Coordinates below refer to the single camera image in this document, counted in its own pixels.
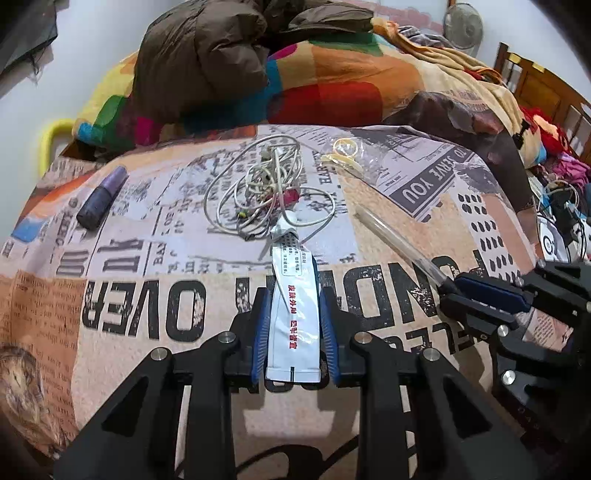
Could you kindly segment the yellow foam tube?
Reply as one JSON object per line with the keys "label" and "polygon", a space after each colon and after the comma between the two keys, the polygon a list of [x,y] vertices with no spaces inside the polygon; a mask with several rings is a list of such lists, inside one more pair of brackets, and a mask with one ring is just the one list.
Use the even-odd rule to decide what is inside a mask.
{"label": "yellow foam tube", "polygon": [[67,145],[71,142],[74,128],[73,119],[58,119],[43,130],[38,148],[38,176],[43,177],[55,157],[57,145]]}

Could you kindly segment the clear wrapper with yellow ring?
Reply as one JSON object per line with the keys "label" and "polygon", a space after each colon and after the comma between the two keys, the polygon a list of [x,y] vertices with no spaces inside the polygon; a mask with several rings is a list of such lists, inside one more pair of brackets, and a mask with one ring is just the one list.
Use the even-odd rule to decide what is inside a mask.
{"label": "clear wrapper with yellow ring", "polygon": [[369,172],[365,154],[366,148],[361,140],[353,137],[334,137],[325,144],[321,161],[363,176]]}

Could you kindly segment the wooden headboard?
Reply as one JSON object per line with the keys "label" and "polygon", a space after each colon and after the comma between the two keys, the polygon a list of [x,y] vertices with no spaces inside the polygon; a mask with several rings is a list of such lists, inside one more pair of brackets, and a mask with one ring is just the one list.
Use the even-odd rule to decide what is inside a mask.
{"label": "wooden headboard", "polygon": [[499,43],[494,68],[522,107],[539,108],[566,133],[574,157],[590,164],[590,102],[549,69]]}

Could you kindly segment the newspaper print quilt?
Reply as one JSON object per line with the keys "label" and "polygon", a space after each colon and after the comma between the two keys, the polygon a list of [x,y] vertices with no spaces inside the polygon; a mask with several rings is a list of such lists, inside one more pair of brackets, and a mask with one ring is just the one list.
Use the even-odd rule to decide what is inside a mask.
{"label": "newspaper print quilt", "polygon": [[[321,161],[334,137],[363,142],[366,175]],[[118,166],[128,178],[88,231],[76,216]],[[392,347],[439,350],[516,434],[489,396],[486,341],[441,312],[440,288],[358,206],[451,279],[517,282],[535,260],[530,210],[483,156],[411,128],[263,125],[106,164],[56,159],[1,247],[2,477],[57,479],[61,455],[152,350],[195,349],[249,312],[257,290],[273,295],[280,219],[314,257],[318,299],[331,288]],[[231,396],[235,479],[358,479],[360,391],[329,378],[322,326],[320,360],[317,384],[273,382],[266,345],[259,390]]]}

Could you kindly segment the white ointment tube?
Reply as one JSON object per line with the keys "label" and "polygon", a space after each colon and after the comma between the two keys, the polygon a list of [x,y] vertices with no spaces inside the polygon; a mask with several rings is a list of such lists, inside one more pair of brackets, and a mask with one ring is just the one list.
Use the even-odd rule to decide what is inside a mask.
{"label": "white ointment tube", "polygon": [[321,326],[315,260],[297,229],[280,219],[270,233],[274,286],[266,379],[317,384],[321,381]]}

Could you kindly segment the colourful checked blanket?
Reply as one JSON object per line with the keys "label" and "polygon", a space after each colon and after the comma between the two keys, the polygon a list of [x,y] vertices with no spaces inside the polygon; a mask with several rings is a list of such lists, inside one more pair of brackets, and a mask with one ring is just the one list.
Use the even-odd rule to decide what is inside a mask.
{"label": "colourful checked blanket", "polygon": [[301,41],[266,62],[263,90],[199,107],[175,121],[140,114],[132,100],[131,54],[107,72],[73,122],[72,135],[111,152],[256,124],[361,127],[408,124],[476,150],[519,136],[533,165],[539,128],[501,75],[454,48],[425,46],[384,19],[351,42]]}

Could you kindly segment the brown puffer jacket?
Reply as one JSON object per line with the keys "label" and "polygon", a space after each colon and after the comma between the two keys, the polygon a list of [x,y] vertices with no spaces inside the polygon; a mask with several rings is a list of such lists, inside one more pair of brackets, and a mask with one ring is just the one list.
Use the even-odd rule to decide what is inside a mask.
{"label": "brown puffer jacket", "polygon": [[143,36],[131,98],[136,112],[176,123],[195,109],[255,94],[270,54],[308,39],[367,34],[372,10],[342,1],[185,1]]}

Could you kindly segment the clear plastic tube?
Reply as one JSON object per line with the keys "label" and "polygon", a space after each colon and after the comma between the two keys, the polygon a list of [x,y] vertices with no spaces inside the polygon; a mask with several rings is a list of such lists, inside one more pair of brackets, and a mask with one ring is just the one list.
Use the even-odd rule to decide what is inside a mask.
{"label": "clear plastic tube", "polygon": [[356,217],[408,263],[416,265],[438,288],[448,288],[451,285],[450,277],[382,218],[362,206],[356,207]]}

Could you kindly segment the white standing fan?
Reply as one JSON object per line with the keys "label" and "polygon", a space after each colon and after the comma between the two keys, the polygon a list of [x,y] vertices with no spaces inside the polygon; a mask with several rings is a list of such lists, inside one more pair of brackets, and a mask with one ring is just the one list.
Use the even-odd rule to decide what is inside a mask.
{"label": "white standing fan", "polygon": [[484,37],[478,11],[469,3],[450,6],[444,17],[444,36],[456,49],[475,56]]}

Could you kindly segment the small black wall monitor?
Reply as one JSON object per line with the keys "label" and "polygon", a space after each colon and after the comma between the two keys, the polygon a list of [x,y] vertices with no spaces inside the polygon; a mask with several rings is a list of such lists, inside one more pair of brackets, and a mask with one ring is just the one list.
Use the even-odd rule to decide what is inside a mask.
{"label": "small black wall monitor", "polygon": [[1,0],[1,75],[35,55],[58,36],[55,1]]}

